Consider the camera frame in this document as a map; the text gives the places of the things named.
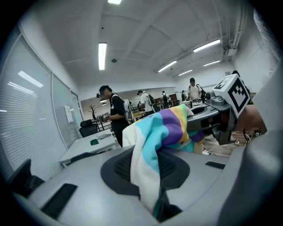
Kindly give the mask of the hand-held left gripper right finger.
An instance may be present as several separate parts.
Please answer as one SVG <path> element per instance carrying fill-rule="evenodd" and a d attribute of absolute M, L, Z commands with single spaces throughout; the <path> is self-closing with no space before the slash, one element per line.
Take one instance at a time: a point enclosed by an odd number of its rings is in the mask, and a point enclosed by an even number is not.
<path fill-rule="evenodd" d="M 213 168 L 216 168 L 216 169 L 224 169 L 225 168 L 225 164 L 223 163 L 219 163 L 219 162 L 213 162 L 213 161 L 208 161 L 205 163 L 206 166 L 210 166 L 210 167 L 213 167 Z"/>

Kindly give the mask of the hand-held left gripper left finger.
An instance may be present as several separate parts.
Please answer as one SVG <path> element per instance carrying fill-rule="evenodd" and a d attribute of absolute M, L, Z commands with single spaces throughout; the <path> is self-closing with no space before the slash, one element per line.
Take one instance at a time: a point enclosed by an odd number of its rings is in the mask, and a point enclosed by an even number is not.
<path fill-rule="evenodd" d="M 77 185 L 63 184 L 44 204 L 41 211 L 53 219 L 58 219 L 77 189 Z"/>

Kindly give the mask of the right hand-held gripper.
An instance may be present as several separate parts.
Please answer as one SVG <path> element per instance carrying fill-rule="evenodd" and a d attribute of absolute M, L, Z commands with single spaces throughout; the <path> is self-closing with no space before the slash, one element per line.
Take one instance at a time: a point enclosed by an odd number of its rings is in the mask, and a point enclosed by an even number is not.
<path fill-rule="evenodd" d="M 212 135 L 219 145 L 234 143 L 232 131 L 249 101 L 249 92 L 239 75 L 225 76 L 206 93 L 205 103 L 191 109 L 194 115 L 187 117 L 187 131 Z"/>

